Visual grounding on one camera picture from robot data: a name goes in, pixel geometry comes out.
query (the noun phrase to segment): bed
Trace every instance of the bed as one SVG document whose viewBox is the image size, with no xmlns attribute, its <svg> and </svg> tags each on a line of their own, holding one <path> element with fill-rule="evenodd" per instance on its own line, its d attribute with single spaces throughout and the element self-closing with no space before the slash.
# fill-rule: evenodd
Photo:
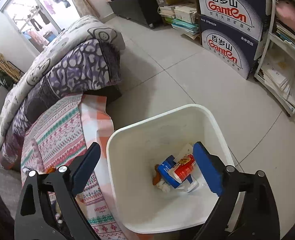
<svg viewBox="0 0 295 240">
<path fill-rule="evenodd" d="M 58 100 L 118 84 L 123 49 L 121 33 L 90 15 L 61 32 L 5 99 L 0 115 L 0 165 L 11 169 L 20 162 L 26 131 Z"/>
</svg>

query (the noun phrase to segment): metal screw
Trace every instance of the metal screw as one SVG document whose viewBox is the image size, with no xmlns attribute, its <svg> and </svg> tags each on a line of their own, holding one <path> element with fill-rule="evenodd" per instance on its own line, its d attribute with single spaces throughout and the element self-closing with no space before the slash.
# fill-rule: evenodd
<svg viewBox="0 0 295 240">
<path fill-rule="evenodd" d="M 30 172 L 28 173 L 28 175 L 29 175 L 30 177 L 33 177 L 35 174 L 36 174 L 36 171 L 30 171 Z"/>
<path fill-rule="evenodd" d="M 227 171 L 228 172 L 234 172 L 235 171 L 235 168 L 232 165 L 228 165 L 227 166 Z"/>
<path fill-rule="evenodd" d="M 61 166 L 61 167 L 58 168 L 58 171 L 62 172 L 62 173 L 66 172 L 66 170 L 67 170 L 67 166 Z"/>
<path fill-rule="evenodd" d="M 260 177 L 264 177 L 264 176 L 265 176 L 265 173 L 264 173 L 264 171 L 258 171 L 258 175 L 259 175 Z"/>
</svg>

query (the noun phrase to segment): purple patterned blanket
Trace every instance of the purple patterned blanket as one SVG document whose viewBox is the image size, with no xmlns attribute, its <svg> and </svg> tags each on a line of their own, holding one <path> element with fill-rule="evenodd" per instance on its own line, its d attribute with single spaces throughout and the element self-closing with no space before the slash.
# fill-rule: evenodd
<svg viewBox="0 0 295 240">
<path fill-rule="evenodd" d="M 64 96 L 117 84 L 120 56 L 110 43 L 90 39 L 66 54 L 28 93 L 7 131 L 0 164 L 10 169 L 21 157 L 26 131 Z"/>
</svg>

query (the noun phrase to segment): trash can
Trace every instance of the trash can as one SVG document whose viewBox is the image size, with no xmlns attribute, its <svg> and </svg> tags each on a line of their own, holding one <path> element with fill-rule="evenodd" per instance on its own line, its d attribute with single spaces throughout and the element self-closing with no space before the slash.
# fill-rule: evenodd
<svg viewBox="0 0 295 240">
<path fill-rule="evenodd" d="M 107 161 L 118 216 L 129 230 L 153 234 L 205 223 L 218 197 L 198 167 L 199 185 L 191 192 L 162 192 L 152 185 L 154 165 L 176 156 L 187 143 L 201 141 L 225 165 L 233 165 L 230 150 L 212 113 L 189 104 L 123 127 L 107 143 Z"/>
</svg>

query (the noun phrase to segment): bookshelf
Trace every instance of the bookshelf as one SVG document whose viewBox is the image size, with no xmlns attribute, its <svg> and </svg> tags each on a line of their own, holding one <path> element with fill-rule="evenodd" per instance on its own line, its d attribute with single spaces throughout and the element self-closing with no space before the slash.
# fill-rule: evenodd
<svg viewBox="0 0 295 240">
<path fill-rule="evenodd" d="M 275 96 L 275 98 L 280 102 L 280 104 L 286 110 L 288 117 L 291 117 L 293 114 L 295 114 L 295 107 L 289 105 L 286 102 L 286 100 L 284 100 L 284 98 L 280 96 L 279 93 L 277 93 L 273 88 L 267 85 L 265 82 L 264 76 L 260 74 L 262 65 L 265 64 L 265 62 L 267 62 L 265 56 L 268 50 L 270 50 L 274 44 L 278 46 L 282 50 L 282 52 L 289 55 L 295 61 L 295 49 L 292 46 L 292 44 L 290 42 L 283 41 L 273 32 L 273 27 L 274 27 L 275 18 L 276 18 L 275 12 L 276 12 L 276 0 L 272 0 L 272 13 L 271 13 L 271 22 L 270 22 L 270 27 L 268 31 L 268 37 L 267 37 L 267 41 L 264 47 L 264 51 L 263 51 L 259 66 L 254 74 L 254 79 L 259 81 L 264 87 L 266 87 Z"/>
</svg>

